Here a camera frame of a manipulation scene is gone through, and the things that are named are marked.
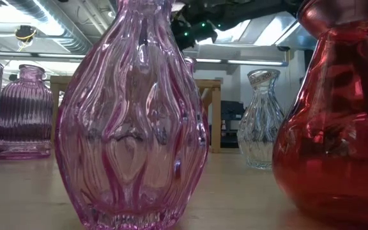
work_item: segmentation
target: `vase neck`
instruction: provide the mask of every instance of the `vase neck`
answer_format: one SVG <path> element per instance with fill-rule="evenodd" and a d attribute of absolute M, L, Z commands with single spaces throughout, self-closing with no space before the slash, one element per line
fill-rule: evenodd
<path fill-rule="evenodd" d="M 143 15 L 161 13 L 169 20 L 174 0 L 117 0 L 119 13 L 136 11 Z"/>
<path fill-rule="evenodd" d="M 341 95 L 354 95 L 363 101 L 368 114 L 368 33 L 347 39 L 327 33 L 319 38 L 303 88 L 319 87 L 325 101 L 337 101 L 331 92 L 343 92 L 339 94 L 342 104 L 346 99 Z M 307 92 L 302 91 L 301 98 L 305 98 Z"/>
<path fill-rule="evenodd" d="M 273 94 L 275 91 L 275 82 L 276 79 L 272 79 L 262 84 L 252 86 L 252 88 L 254 89 L 254 93 Z"/>
<path fill-rule="evenodd" d="M 19 79 L 25 81 L 42 81 L 42 77 L 45 74 L 43 68 L 33 65 L 20 65 L 19 70 Z"/>

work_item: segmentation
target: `ceiling light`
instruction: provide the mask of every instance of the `ceiling light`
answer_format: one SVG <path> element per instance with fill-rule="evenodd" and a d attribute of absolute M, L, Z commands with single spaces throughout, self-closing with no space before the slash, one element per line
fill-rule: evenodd
<path fill-rule="evenodd" d="M 12 6 L 0 6 L 0 22 L 4 23 L 30 23 L 34 19 L 24 15 Z"/>
<path fill-rule="evenodd" d="M 291 36 L 291 34 L 296 31 L 300 26 L 300 23 L 298 21 L 296 21 L 296 24 L 293 25 L 293 27 L 291 29 L 289 29 L 288 31 L 286 31 L 286 33 L 284 33 L 276 42 L 275 45 L 279 45 L 281 42 L 283 42 L 288 36 Z"/>
<path fill-rule="evenodd" d="M 275 17 L 264 31 L 262 31 L 261 35 L 254 42 L 254 45 L 273 45 L 280 36 L 282 36 L 282 22 L 279 18 Z"/>
<path fill-rule="evenodd" d="M 234 65 L 263 65 L 263 66 L 283 66 L 285 63 L 280 61 L 243 61 L 243 60 L 228 60 L 228 64 Z"/>
<path fill-rule="evenodd" d="M 249 23 L 250 20 L 245 20 L 234 28 L 228 29 L 226 31 L 220 31 L 219 29 L 216 29 L 215 32 L 218 34 L 217 41 L 220 43 L 238 41 L 247 29 Z"/>
<path fill-rule="evenodd" d="M 198 63 L 221 63 L 221 59 L 197 58 Z"/>
<path fill-rule="evenodd" d="M 114 19 L 116 16 L 115 16 L 115 14 L 113 13 L 113 11 L 109 11 L 108 13 L 107 13 L 107 15 L 109 16 L 109 17 L 111 17 L 112 19 Z"/>
<path fill-rule="evenodd" d="M 184 3 L 174 3 L 174 4 L 172 5 L 172 11 L 173 11 L 173 12 L 177 12 L 177 11 L 179 11 L 180 9 L 182 9 L 182 8 L 183 8 L 183 6 L 184 6 Z"/>
<path fill-rule="evenodd" d="M 211 45 L 214 44 L 211 38 L 196 42 L 198 45 Z"/>

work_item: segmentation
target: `vase base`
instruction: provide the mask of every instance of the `vase base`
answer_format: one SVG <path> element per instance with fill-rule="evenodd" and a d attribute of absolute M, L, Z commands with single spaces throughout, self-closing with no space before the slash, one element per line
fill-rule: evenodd
<path fill-rule="evenodd" d="M 5 151 L 0 153 L 0 160 L 33 160 L 50 157 L 50 151 L 46 152 L 25 152 L 25 151 Z"/>
<path fill-rule="evenodd" d="M 0 141 L 0 160 L 32 160 L 50 156 L 50 141 L 8 142 Z"/>
<path fill-rule="evenodd" d="M 368 226 L 368 200 L 361 197 L 324 194 L 294 200 L 299 209 L 314 218 Z"/>
<path fill-rule="evenodd" d="M 155 211 L 144 215 L 109 215 L 91 209 L 95 223 L 84 222 L 87 230 L 161 230 L 175 225 L 181 215 L 172 211 Z"/>
<path fill-rule="evenodd" d="M 253 167 L 255 169 L 262 169 L 262 170 L 271 170 L 272 169 L 272 163 L 267 162 L 255 162 L 247 159 L 247 165 L 249 167 Z"/>

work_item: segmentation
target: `table surface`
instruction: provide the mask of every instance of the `table surface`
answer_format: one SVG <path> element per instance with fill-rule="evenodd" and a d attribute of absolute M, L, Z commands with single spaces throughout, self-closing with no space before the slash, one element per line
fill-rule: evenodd
<path fill-rule="evenodd" d="M 328 230 L 302 215 L 271 171 L 248 168 L 237 152 L 212 154 L 174 230 Z M 0 162 L 0 230 L 83 230 L 54 157 Z"/>

